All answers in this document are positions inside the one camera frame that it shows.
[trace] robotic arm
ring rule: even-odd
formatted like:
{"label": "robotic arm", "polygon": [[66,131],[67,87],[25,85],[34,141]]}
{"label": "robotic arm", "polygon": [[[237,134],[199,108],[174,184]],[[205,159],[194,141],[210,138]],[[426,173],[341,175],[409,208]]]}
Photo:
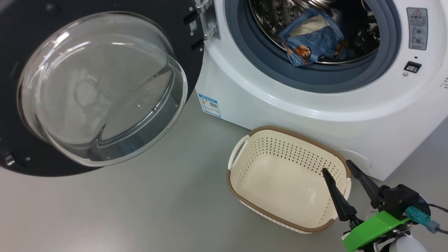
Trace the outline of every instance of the robotic arm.
{"label": "robotic arm", "polygon": [[379,252],[378,244],[395,239],[384,246],[381,252],[426,252],[426,249],[415,240],[410,233],[411,225],[422,224],[432,233],[448,232],[440,229],[440,225],[431,220],[430,206],[416,191],[400,184],[395,188],[378,187],[351,160],[346,161],[353,176],[358,179],[367,195],[370,204],[378,209],[378,214],[363,221],[356,217],[357,211],[343,197],[336,187],[330,172],[324,168],[323,177],[333,199],[339,219],[349,221],[350,231],[344,233],[343,241],[348,252],[363,250]]}

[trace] blue connector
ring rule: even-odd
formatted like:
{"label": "blue connector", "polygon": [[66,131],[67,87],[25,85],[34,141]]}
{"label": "blue connector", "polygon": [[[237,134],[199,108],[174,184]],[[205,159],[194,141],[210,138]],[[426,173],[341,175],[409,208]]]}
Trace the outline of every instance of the blue connector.
{"label": "blue connector", "polygon": [[422,224],[433,234],[438,232],[436,228],[440,228],[440,224],[436,221],[431,220],[431,216],[425,214],[415,207],[408,207],[408,209],[406,209],[406,217],[411,219],[413,222]]}

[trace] cartoon print fabric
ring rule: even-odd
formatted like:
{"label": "cartoon print fabric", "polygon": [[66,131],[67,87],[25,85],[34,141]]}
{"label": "cartoon print fabric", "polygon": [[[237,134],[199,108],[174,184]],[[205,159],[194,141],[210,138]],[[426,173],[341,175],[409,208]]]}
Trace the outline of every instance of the cartoon print fabric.
{"label": "cartoon print fabric", "polygon": [[342,45],[340,12],[332,9],[332,15],[310,8],[277,33],[294,66],[309,65],[322,57],[342,60],[351,53]]}

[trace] sticker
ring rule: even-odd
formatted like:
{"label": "sticker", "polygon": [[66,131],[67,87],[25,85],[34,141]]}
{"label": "sticker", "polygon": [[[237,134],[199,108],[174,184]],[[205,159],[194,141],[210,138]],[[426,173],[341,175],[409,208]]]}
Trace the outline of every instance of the sticker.
{"label": "sticker", "polygon": [[220,108],[218,102],[214,99],[208,98],[207,96],[199,95],[199,100],[201,101],[202,110],[206,113],[212,114],[221,118]]}
{"label": "sticker", "polygon": [[426,50],[428,42],[428,9],[407,8],[409,22],[409,48]]}
{"label": "sticker", "polygon": [[198,29],[198,23],[196,22],[196,20],[194,20],[193,22],[190,23],[190,30],[191,32],[194,32],[197,29]]}

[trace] laundry basket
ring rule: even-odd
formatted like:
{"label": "laundry basket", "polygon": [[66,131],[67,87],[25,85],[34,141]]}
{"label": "laundry basket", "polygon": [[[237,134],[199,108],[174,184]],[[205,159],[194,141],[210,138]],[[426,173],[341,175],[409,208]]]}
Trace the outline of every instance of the laundry basket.
{"label": "laundry basket", "polygon": [[338,217],[322,176],[327,168],[347,199],[351,173],[336,151],[276,127],[251,131],[235,146],[227,170],[230,191],[266,219],[309,234]]}

